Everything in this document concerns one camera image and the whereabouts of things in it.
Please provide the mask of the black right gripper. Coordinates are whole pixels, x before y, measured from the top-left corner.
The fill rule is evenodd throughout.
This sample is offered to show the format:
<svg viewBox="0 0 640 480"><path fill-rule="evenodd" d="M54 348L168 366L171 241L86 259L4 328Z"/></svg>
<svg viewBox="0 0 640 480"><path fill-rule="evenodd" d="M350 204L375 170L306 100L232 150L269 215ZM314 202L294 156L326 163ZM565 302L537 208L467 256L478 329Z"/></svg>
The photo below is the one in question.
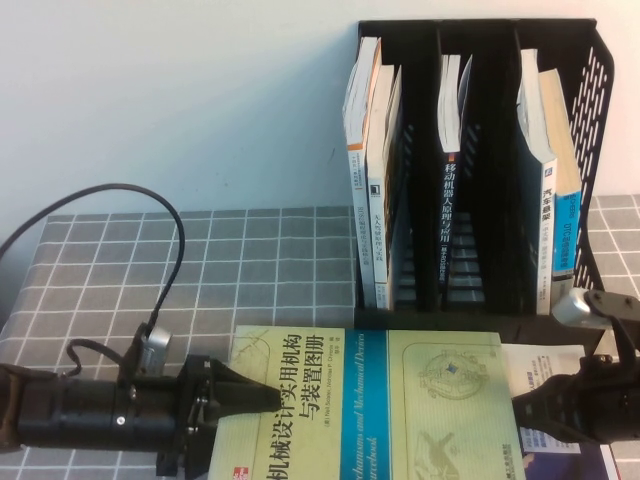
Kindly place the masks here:
<svg viewBox="0 0 640 480"><path fill-rule="evenodd" d="M639 439L639 356L580 359L578 374L554 375L512 400L519 426L565 443ZM567 426L556 420L573 420Z"/></svg>

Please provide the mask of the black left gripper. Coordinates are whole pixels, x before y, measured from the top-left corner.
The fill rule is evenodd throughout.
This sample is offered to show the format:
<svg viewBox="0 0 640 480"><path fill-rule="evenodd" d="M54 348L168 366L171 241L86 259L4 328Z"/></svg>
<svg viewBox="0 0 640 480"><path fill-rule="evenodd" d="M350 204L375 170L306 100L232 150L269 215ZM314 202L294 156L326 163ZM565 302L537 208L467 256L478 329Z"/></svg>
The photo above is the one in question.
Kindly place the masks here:
<svg viewBox="0 0 640 480"><path fill-rule="evenodd" d="M162 444L156 475L198 478L209 471L217 430L206 425L205 406L211 399L213 360L188 355L179 374L167 380L168 407L160 417ZM240 375L224 364L216 367L216 412L219 417L277 412L280 390Z"/></svg>

